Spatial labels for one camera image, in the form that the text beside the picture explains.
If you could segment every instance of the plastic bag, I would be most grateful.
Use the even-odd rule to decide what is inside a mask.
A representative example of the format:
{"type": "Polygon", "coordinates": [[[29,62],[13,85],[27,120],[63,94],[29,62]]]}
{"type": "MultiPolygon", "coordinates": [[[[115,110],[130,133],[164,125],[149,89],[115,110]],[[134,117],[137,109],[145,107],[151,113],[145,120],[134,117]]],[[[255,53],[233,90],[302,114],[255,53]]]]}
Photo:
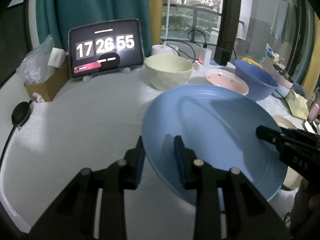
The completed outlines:
{"type": "Polygon", "coordinates": [[[44,83],[50,78],[55,68],[48,66],[50,54],[54,47],[54,40],[51,35],[48,35],[45,41],[33,51],[29,52],[16,73],[21,76],[26,83],[44,83]]]}
{"type": "Polygon", "coordinates": [[[262,53],[262,55],[261,55],[260,59],[258,60],[258,62],[261,65],[263,65],[265,57],[271,57],[272,53],[273,53],[273,51],[272,51],[270,45],[267,43],[266,44],[266,50],[262,53]]]}

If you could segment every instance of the clock display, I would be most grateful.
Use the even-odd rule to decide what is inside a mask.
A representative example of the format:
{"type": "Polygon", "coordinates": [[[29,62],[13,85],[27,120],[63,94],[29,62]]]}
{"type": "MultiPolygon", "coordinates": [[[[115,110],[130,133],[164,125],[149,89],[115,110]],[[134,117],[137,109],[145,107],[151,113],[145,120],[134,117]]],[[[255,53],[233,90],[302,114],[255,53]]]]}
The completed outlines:
{"type": "Polygon", "coordinates": [[[69,59],[73,78],[142,65],[139,21],[117,20],[71,30],[69,59]]]}

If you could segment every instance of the screw head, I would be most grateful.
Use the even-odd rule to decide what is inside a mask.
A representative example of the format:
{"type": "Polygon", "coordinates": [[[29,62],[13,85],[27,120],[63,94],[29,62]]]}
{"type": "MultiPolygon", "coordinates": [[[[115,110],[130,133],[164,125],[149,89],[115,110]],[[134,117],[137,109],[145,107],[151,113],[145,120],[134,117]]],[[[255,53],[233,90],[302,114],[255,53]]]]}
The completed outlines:
{"type": "Polygon", "coordinates": [[[237,167],[232,167],[231,168],[231,173],[234,174],[234,175],[239,175],[240,174],[240,169],[237,168],[237,167]]]}
{"type": "Polygon", "coordinates": [[[119,166],[126,166],[127,163],[128,163],[128,162],[127,162],[125,159],[120,159],[120,160],[117,161],[117,164],[118,164],[119,166]]]}
{"type": "Polygon", "coordinates": [[[91,172],[91,170],[90,170],[89,168],[83,168],[83,169],[80,171],[80,173],[81,173],[82,176],[87,176],[87,175],[90,174],[90,172],[91,172]]]}
{"type": "Polygon", "coordinates": [[[204,161],[201,160],[201,159],[195,159],[195,160],[193,161],[193,164],[194,164],[195,166],[200,167],[200,166],[202,166],[202,165],[204,164],[204,161]]]}

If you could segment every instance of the cream bowl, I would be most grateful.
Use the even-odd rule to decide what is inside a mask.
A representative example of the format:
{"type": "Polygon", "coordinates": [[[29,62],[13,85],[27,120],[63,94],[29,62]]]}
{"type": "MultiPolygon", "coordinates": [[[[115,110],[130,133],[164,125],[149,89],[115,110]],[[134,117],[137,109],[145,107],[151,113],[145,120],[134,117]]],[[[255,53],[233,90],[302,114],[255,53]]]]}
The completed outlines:
{"type": "Polygon", "coordinates": [[[160,91],[185,85],[192,72],[192,63],[176,55],[153,55],[144,65],[149,82],[160,91]]]}

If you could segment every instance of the charger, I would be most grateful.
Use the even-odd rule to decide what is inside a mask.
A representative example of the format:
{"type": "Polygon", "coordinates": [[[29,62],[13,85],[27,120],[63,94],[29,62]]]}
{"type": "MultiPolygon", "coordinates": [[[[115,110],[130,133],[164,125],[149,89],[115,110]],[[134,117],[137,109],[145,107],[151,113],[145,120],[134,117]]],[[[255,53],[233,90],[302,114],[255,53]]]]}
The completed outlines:
{"type": "Polygon", "coordinates": [[[201,65],[207,66],[210,64],[211,59],[211,53],[212,51],[207,48],[201,48],[201,51],[199,53],[198,61],[201,65]]]}

